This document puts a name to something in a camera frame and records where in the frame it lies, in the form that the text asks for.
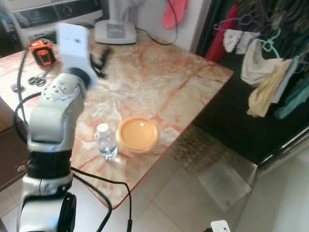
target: orange lid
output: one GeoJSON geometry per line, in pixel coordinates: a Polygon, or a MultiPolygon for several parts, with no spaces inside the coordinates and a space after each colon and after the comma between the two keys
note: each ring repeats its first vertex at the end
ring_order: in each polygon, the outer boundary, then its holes
{"type": "Polygon", "coordinates": [[[159,130],[156,124],[147,118],[130,117],[119,125],[117,137],[128,149],[146,152],[158,141],[159,130]]]}

